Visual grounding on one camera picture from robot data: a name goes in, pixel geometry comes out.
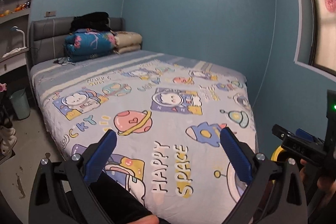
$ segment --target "shoe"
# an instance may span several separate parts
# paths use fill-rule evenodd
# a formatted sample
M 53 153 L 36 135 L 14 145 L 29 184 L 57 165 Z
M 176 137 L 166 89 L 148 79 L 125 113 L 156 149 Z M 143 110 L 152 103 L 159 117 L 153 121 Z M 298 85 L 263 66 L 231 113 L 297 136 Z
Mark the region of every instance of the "shoe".
M 14 127 L 6 128 L 4 126 L 0 126 L 0 132 L 3 137 L 9 137 L 15 135 L 16 130 Z
M 4 156 L 7 156 L 13 149 L 13 146 L 16 144 L 17 138 L 13 135 L 9 137 L 4 136 L 3 138 L 4 139 L 0 143 L 0 149 L 1 149 L 1 153 Z

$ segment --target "folded quilt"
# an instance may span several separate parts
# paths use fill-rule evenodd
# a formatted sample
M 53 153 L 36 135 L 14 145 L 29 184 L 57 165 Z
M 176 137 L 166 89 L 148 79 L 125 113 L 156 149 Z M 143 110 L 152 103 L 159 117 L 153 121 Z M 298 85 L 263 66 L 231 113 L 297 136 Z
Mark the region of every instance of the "folded quilt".
M 116 32 L 115 33 L 115 47 L 124 48 L 131 45 L 140 45 L 142 36 L 135 32 Z
M 122 54 L 124 52 L 133 52 L 141 49 L 140 45 L 133 45 L 133 46 L 128 46 L 124 48 L 115 48 L 114 53 L 116 54 Z

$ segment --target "metal screw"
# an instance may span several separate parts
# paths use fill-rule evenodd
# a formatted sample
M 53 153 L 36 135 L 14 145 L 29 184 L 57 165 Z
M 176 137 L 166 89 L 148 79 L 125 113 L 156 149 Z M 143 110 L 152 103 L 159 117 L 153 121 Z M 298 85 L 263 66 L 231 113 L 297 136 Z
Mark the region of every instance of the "metal screw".
M 263 153 L 256 154 L 256 157 L 257 157 L 258 160 L 265 160 L 265 158 L 266 158 Z
M 288 163 L 291 164 L 291 165 L 295 165 L 295 160 L 292 159 L 292 158 L 289 158 Z
M 44 159 L 41 160 L 41 164 L 46 165 L 48 163 L 48 161 L 49 160 L 47 158 L 44 158 Z
M 80 158 L 81 158 L 80 154 L 73 154 L 72 157 L 71 157 L 71 159 L 75 160 L 75 161 L 79 160 Z

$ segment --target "upholstered headboard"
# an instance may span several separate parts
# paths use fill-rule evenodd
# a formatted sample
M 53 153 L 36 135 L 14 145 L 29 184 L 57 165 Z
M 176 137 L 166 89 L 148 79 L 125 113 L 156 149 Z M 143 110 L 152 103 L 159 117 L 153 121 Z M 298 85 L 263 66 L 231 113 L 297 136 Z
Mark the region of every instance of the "upholstered headboard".
M 69 34 L 72 20 L 73 17 L 61 17 L 31 22 L 30 66 L 64 56 L 64 39 Z M 110 18 L 109 26 L 113 31 L 125 30 L 125 22 L 122 18 Z

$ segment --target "window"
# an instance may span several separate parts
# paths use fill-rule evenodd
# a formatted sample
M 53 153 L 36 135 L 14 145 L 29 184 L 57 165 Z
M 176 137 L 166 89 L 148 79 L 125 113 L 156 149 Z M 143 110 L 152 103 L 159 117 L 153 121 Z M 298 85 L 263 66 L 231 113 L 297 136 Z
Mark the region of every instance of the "window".
M 336 0 L 313 0 L 310 65 L 336 76 Z

